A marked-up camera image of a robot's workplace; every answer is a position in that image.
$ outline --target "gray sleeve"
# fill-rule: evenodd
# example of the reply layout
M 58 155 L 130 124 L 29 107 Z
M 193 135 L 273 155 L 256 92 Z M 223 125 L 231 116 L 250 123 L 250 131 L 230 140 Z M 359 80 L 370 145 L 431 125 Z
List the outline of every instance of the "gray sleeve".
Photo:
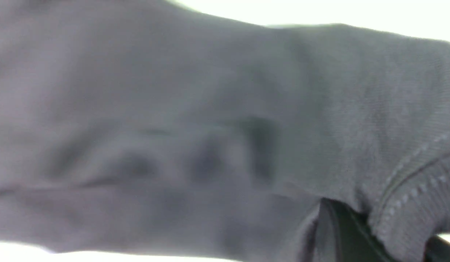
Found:
M 304 82 L 278 190 L 348 203 L 396 259 L 419 261 L 428 237 L 450 232 L 450 43 L 347 25 L 285 30 Z
M 0 240 L 308 261 L 321 197 L 404 262 L 450 231 L 449 43 L 0 2 Z

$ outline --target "black object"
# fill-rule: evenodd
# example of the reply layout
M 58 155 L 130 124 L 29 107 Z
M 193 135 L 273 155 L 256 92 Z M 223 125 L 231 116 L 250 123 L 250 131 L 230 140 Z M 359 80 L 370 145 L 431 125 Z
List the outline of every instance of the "black object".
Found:
M 366 217 L 330 199 L 322 199 L 320 204 L 316 250 L 320 262 L 399 262 L 371 235 Z M 450 262 L 450 243 L 432 237 L 425 262 Z

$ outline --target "gray fabric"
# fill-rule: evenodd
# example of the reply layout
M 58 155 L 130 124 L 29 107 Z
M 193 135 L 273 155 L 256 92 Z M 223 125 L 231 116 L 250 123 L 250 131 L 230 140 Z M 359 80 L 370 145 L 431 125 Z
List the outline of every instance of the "gray fabric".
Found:
M 0 0 L 0 240 L 310 261 L 328 197 L 418 262 L 450 231 L 449 155 L 449 43 Z

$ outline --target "dotted stitching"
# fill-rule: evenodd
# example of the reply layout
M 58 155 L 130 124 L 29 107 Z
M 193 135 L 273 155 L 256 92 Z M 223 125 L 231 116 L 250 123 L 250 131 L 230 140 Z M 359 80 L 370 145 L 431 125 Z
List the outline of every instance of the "dotted stitching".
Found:
M 395 169 L 393 169 L 393 171 L 391 172 L 391 175 L 385 180 L 385 183 L 383 184 L 383 186 L 381 187 L 381 190 L 378 192 L 377 194 L 377 199 L 376 199 L 376 203 L 378 204 L 380 202 L 380 198 L 382 197 L 382 193 L 385 191 L 386 187 L 390 184 L 390 182 L 393 180 L 393 178 L 404 169 L 404 167 L 409 164 L 414 158 L 416 158 L 417 156 L 419 156 L 421 153 L 423 153 L 424 151 L 427 151 L 430 146 L 434 143 L 439 143 L 443 140 L 449 139 L 450 138 L 450 132 L 449 133 L 445 133 L 441 136 L 438 136 L 437 138 L 433 139 L 433 141 L 431 141 L 430 143 L 426 143 L 423 144 L 423 146 L 419 147 L 418 149 L 416 149 L 411 155 L 407 156 L 406 158 L 404 158 L 396 167 Z
M 419 186 L 411 189 L 408 193 L 406 193 L 403 197 L 401 197 L 400 201 L 397 201 L 392 207 L 390 207 L 388 209 L 387 215 L 386 217 L 384 217 L 383 222 L 389 222 L 393 216 L 395 214 L 397 214 L 397 211 L 402 209 L 411 199 L 417 198 L 419 195 L 426 193 L 428 190 L 428 186 L 433 186 L 436 187 L 439 185 L 438 182 L 441 183 L 446 183 L 448 182 L 450 179 L 450 177 L 447 176 L 440 176 L 438 177 L 438 181 L 436 178 L 431 177 L 428 179 L 428 183 L 427 184 L 420 184 Z M 386 229 L 383 228 L 381 230 L 379 230 L 379 234 L 378 234 L 378 238 L 383 240 L 384 242 L 386 241 Z

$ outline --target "white background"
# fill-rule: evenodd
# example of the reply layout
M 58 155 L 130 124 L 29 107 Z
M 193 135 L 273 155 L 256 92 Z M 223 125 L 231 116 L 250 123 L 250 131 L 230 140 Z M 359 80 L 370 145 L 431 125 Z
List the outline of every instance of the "white background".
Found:
M 204 13 L 259 25 L 346 23 L 416 37 L 450 41 L 450 1 L 178 0 Z M 43 249 L 0 243 L 0 260 L 42 262 L 218 262 L 97 252 L 49 255 Z

